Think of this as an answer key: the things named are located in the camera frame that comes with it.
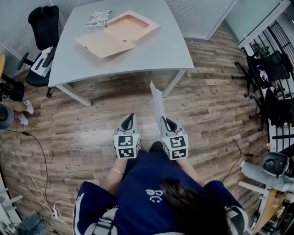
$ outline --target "hair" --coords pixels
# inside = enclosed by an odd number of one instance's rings
[[[161,188],[175,214],[177,232],[232,235],[225,208],[212,198],[185,188],[178,179],[164,179]]]

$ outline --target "newspaper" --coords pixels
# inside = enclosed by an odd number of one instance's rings
[[[113,10],[95,11],[85,25],[85,29],[96,30],[98,28],[104,28],[112,11]]]

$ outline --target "white paper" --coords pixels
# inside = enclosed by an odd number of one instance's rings
[[[155,119],[156,119],[156,123],[158,125],[158,129],[159,129],[161,136],[162,136],[160,119],[161,119],[161,117],[164,117],[166,119],[166,115],[164,112],[164,102],[162,99],[162,92],[160,90],[156,89],[156,87],[154,86],[152,81],[150,83],[150,88],[151,88],[153,101],[154,101],[154,107],[155,107]]]

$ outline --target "white table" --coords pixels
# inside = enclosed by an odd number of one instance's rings
[[[135,48],[100,59],[77,44],[85,24],[96,10],[113,9],[112,17],[132,10],[161,29]],[[103,0],[73,9],[60,37],[54,56],[49,87],[56,86],[86,106],[91,102],[80,96],[68,83],[106,75],[152,70],[175,70],[163,97],[166,97],[187,69],[194,68],[181,31],[165,0]]]

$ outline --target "table leg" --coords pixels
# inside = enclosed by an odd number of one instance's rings
[[[62,90],[64,93],[68,94],[69,96],[73,97],[77,101],[81,102],[83,105],[86,105],[87,107],[91,106],[91,101],[85,99],[84,97],[81,97],[77,92],[73,90],[72,87],[70,87],[68,84],[64,85],[58,85],[56,86],[58,89]]]
[[[181,79],[181,77],[184,75],[186,70],[181,69],[181,70],[175,70],[173,75],[171,76],[169,83],[167,83],[163,93],[162,97],[167,97],[171,90],[174,88],[174,86],[177,84],[177,82]]]

